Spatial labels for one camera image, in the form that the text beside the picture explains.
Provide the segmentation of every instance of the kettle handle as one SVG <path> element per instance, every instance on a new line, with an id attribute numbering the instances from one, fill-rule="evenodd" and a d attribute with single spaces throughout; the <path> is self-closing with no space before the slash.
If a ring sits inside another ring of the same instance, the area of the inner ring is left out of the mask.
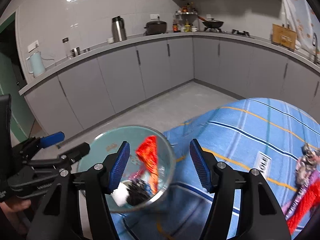
<path id="1" fill-rule="evenodd" d="M 29 74 L 33 74 L 33 71 L 30 71 L 29 69 L 29 64 L 27 63 L 27 69 L 28 69 L 28 72 Z"/>

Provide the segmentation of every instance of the black fuzzy item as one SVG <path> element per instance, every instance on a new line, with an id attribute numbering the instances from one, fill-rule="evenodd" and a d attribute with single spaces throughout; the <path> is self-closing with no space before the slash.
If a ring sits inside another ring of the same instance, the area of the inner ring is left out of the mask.
<path id="1" fill-rule="evenodd" d="M 142 179 L 135 179 L 131 185 L 129 185 L 129 196 L 127 197 L 127 203 L 132 206 L 136 206 L 145 202 L 150 198 L 147 185 Z"/>

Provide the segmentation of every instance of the red cloth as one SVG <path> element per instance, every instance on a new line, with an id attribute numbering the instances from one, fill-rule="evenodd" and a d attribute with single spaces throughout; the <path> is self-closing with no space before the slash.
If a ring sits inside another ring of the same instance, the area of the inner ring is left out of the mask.
<path id="1" fill-rule="evenodd" d="M 157 137 L 155 135 L 151 135 L 136 149 L 139 160 L 145 164 L 151 174 L 149 183 L 153 194 L 158 191 L 158 154 L 156 139 Z"/>
<path id="2" fill-rule="evenodd" d="M 307 192 L 299 202 L 294 214 L 287 220 L 290 234 L 297 228 L 300 220 L 310 210 L 320 203 L 320 179 L 309 186 Z"/>

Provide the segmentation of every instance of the white floral curtain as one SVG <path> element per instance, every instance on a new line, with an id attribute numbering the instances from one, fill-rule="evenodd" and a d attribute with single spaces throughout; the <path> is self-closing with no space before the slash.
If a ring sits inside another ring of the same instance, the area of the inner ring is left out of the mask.
<path id="1" fill-rule="evenodd" d="M 320 43 L 320 22 L 306 0 L 283 0 L 286 24 L 297 32 L 298 42 L 302 49 L 315 54 L 312 45 L 313 33 L 316 33 Z"/>

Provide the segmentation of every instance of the countertop edge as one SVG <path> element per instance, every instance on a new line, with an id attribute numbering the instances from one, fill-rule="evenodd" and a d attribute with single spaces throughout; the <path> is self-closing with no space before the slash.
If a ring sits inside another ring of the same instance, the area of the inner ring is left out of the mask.
<path id="1" fill-rule="evenodd" d="M 152 36 L 142 36 L 142 37 L 127 39 L 126 41 L 108 44 L 108 45 L 93 49 L 93 50 L 86 52 L 84 54 L 81 54 L 77 57 L 74 57 L 66 62 L 63 62 L 63 63 L 57 65 L 56 67 L 53 67 L 53 68 L 47 70 L 45 73 L 41 74 L 39 77 L 37 77 L 31 83 L 27 84 L 25 87 L 23 87 L 21 90 L 19 90 L 19 94 L 23 95 L 24 93 L 26 93 L 28 90 L 30 90 L 32 87 L 34 87 L 35 85 L 37 85 L 38 83 L 40 83 L 44 79 L 50 77 L 51 75 L 57 73 L 58 71 L 64 69 L 65 67 L 68 67 L 78 61 L 85 59 L 85 58 L 97 55 L 99 53 L 108 51 L 110 49 L 116 49 L 116 48 L 119 48 L 122 46 L 131 45 L 131 44 L 138 43 L 138 42 L 157 40 L 157 39 L 166 39 L 166 38 L 179 37 L 179 36 L 217 37 L 217 38 L 232 39 L 232 40 L 245 41 L 245 42 L 257 44 L 257 45 L 264 46 L 264 47 L 267 47 L 270 49 L 274 49 L 278 52 L 281 52 L 281 53 L 286 54 L 290 57 L 293 57 L 293 58 L 301 61 L 302 63 L 308 65 L 309 67 L 313 68 L 314 70 L 316 70 L 320 73 L 320 68 L 318 66 L 316 66 L 315 64 L 313 64 L 311 61 L 307 60 L 306 58 L 304 58 L 304 57 L 302 57 L 292 51 L 289 51 L 285 48 L 282 48 L 280 46 L 277 46 L 277 45 L 274 45 L 274 44 L 271 44 L 269 42 L 265 42 L 265 41 L 262 41 L 259 39 L 251 39 L 251 38 L 241 37 L 241 36 L 237 36 L 237 35 L 230 35 L 230 34 L 223 34 L 223 33 L 209 33 L 209 32 L 164 33 L 164 34 L 158 34 L 158 35 L 152 35 Z"/>

